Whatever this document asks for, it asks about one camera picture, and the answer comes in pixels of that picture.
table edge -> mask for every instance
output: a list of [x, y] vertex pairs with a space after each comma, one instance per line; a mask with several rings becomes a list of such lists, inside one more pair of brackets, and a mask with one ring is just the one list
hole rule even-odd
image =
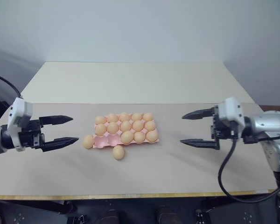
[[[232, 195], [255, 195], [270, 193], [274, 190], [232, 191]], [[0, 200], [88, 200], [88, 199], [123, 199], [123, 198], [162, 198], [162, 197], [208, 197], [226, 196], [223, 192], [205, 193], [160, 193], [160, 194], [116, 194], [116, 195], [64, 195], [64, 196], [12, 196], [0, 195]]]

pink egg carton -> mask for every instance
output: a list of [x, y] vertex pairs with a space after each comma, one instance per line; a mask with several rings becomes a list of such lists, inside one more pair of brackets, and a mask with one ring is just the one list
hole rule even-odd
[[[119, 120], [119, 114], [116, 114], [117, 117], [118, 117], [118, 121], [116, 122], [118, 125], [119, 125], [119, 130], [115, 133], [115, 134], [110, 134], [108, 133], [108, 131], [106, 131], [104, 133], [103, 136], [98, 136], [96, 134], [94, 134], [94, 145], [93, 145], [93, 148], [104, 148], [104, 147], [107, 147], [107, 146], [116, 146], [116, 145], [130, 145], [130, 144], [133, 144], [133, 143], [136, 143], [135, 140], [133, 139], [129, 144], [124, 144], [121, 142], [120, 140], [120, 136], [122, 134], [122, 131], [120, 130], [120, 125], [121, 125], [121, 121]], [[133, 130], [133, 128], [131, 128], [130, 130], [133, 134], [136, 132], [135, 130]], [[142, 133], [145, 134], [146, 136], [146, 133], [148, 132], [147, 129], [143, 128]], [[158, 142], [159, 139], [157, 139], [155, 142], [149, 142], [146, 138], [144, 140], [144, 142], [148, 142], [148, 143], [156, 143]]]

beige board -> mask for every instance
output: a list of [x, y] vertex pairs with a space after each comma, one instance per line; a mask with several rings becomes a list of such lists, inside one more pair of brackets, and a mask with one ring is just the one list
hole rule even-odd
[[[46, 141], [59, 137], [79, 137], [80, 140], [51, 152], [27, 148], [24, 152], [13, 149], [0, 154], [0, 195], [111, 197], [115, 194], [222, 192], [217, 172], [231, 141], [222, 140], [220, 151], [179, 142], [187, 138], [210, 140], [211, 118], [181, 119], [188, 112], [210, 107], [211, 104], [36, 104], [33, 119], [49, 115], [67, 115], [74, 119], [63, 125], [45, 126], [42, 132]], [[261, 112], [255, 104], [243, 104], [243, 109], [245, 115]], [[83, 137], [94, 133], [95, 117], [110, 112], [152, 112], [160, 141], [125, 146], [126, 155], [121, 161], [113, 158], [111, 147], [84, 149]], [[0, 124], [6, 122], [7, 113]], [[276, 188], [260, 144], [238, 142], [223, 172], [223, 183], [229, 191]]]
[[223, 63], [46, 62], [22, 92], [34, 104], [254, 103]]

egg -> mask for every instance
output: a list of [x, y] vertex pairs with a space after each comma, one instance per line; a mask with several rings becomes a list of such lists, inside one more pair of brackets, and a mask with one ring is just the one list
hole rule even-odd
[[137, 132], [142, 131], [143, 127], [144, 124], [140, 120], [135, 121], [132, 125], [132, 128]]
[[122, 131], [122, 132], [126, 132], [126, 131], [129, 131], [129, 130], [131, 130], [131, 128], [132, 128], [132, 125], [131, 125], [131, 123], [129, 122], [129, 121], [124, 121], [124, 122], [122, 122], [121, 123], [121, 125], [120, 125], [120, 130]]
[[154, 117], [153, 117], [153, 114], [152, 113], [145, 113], [143, 115], [143, 119], [146, 120], [146, 121], [150, 121], [150, 120], [153, 120]]
[[122, 146], [115, 146], [113, 148], [113, 157], [116, 160], [121, 160], [125, 156], [125, 150]]
[[104, 124], [107, 122], [107, 118], [105, 117], [101, 117], [101, 116], [98, 116], [95, 118], [95, 124], [98, 125], [98, 124]]
[[108, 124], [108, 126], [107, 126], [107, 131], [108, 131], [110, 134], [115, 134], [118, 130], [119, 130], [119, 126], [118, 126], [118, 124], [116, 124], [115, 122], [111, 122], [111, 123]]
[[145, 134], [142, 132], [135, 132], [134, 133], [134, 140], [137, 144], [141, 144], [145, 140]]
[[155, 129], [153, 131], [147, 132], [147, 134], [146, 134], [146, 139], [149, 142], [155, 142], [158, 140], [158, 138], [159, 138], [159, 135], [158, 135], [157, 130], [155, 130]]
[[126, 131], [121, 134], [121, 142], [123, 144], [129, 144], [134, 138], [134, 134], [131, 131]]
[[156, 127], [154, 120], [145, 122], [144, 128], [148, 131], [154, 130]]
[[94, 145], [94, 138], [92, 135], [86, 135], [83, 139], [83, 146], [84, 148], [90, 149]]
[[108, 123], [111, 123], [111, 122], [117, 122], [118, 121], [118, 116], [114, 113], [110, 113], [108, 115]]
[[131, 118], [133, 121], [142, 120], [142, 113], [133, 113]]
[[119, 119], [121, 122], [126, 121], [126, 120], [130, 120], [131, 116], [125, 112], [122, 112], [119, 116]]
[[95, 134], [98, 135], [98, 136], [103, 136], [106, 131], [107, 131], [107, 128], [103, 124], [98, 124], [95, 127]]

gray wall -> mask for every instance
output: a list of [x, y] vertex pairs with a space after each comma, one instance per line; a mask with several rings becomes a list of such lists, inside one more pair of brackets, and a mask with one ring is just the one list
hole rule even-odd
[[280, 0], [0, 0], [0, 75], [22, 89], [44, 61], [225, 62], [280, 105]]

